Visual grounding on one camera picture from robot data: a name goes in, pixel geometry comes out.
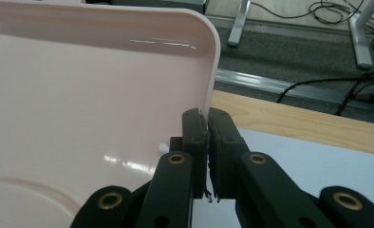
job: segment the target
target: gray carpet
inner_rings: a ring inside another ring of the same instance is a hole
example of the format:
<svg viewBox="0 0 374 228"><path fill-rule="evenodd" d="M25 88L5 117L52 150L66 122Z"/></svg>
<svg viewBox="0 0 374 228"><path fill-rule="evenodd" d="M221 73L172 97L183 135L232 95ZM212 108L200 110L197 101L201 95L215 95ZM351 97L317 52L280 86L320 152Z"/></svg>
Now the gray carpet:
<svg viewBox="0 0 374 228"><path fill-rule="evenodd" d="M227 47L230 29L217 28L221 40L219 68L253 75L302 82L315 79L353 78L374 70L356 67L348 35L339 41L319 41L244 31L238 48ZM374 50L371 50L374 64ZM321 83L314 86L347 92L354 82ZM215 83L215 89L275 102L278 95L237 85ZM367 91L374 91L371 86ZM338 105L286 97L282 104L333 114ZM342 116L374 123L374 112L347 107Z"/></svg>

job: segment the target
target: silver leg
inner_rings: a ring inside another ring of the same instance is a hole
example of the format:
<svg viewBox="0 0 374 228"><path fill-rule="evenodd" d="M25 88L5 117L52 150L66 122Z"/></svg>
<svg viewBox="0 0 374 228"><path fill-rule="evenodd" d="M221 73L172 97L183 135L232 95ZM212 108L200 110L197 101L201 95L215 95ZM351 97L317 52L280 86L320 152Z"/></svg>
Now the silver leg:
<svg viewBox="0 0 374 228"><path fill-rule="evenodd" d="M234 27L229 36L228 46L236 48L240 41L241 33L243 32L244 24L246 23L246 16L249 12L251 2L249 0L242 0L238 10L236 19L234 20Z"/></svg>
<svg viewBox="0 0 374 228"><path fill-rule="evenodd" d="M365 38L365 23L374 13L374 0L366 6L362 13L356 13L349 19L350 31L352 33L353 47L355 48L356 60L359 68L371 68L370 50Z"/></svg>

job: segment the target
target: white plastic tray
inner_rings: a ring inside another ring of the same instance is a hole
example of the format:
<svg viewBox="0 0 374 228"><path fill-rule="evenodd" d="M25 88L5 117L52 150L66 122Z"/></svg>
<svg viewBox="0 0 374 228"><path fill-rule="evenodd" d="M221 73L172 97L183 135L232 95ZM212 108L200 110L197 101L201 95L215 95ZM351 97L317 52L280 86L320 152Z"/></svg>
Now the white plastic tray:
<svg viewBox="0 0 374 228"><path fill-rule="evenodd" d="M0 227L68 227L151 180L181 114L208 112L219 50L187 9L0 1Z"/></svg>

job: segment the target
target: table surface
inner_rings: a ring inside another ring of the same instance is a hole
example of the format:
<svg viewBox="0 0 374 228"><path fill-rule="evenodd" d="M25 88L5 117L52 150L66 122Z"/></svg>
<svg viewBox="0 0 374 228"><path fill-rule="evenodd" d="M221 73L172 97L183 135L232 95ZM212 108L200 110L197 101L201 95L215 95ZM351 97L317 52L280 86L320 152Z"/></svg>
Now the table surface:
<svg viewBox="0 0 374 228"><path fill-rule="evenodd" d="M241 128L374 154L374 123L214 91L212 107Z"/></svg>

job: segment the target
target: wooden table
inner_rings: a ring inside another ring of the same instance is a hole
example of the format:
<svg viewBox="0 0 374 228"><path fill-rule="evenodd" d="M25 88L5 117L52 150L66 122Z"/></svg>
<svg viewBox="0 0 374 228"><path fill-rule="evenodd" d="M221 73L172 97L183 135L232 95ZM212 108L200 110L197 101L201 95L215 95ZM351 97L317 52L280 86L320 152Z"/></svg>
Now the wooden table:
<svg viewBox="0 0 374 228"><path fill-rule="evenodd" d="M374 154L374 123L214 91L212 107L241 128Z"/></svg>

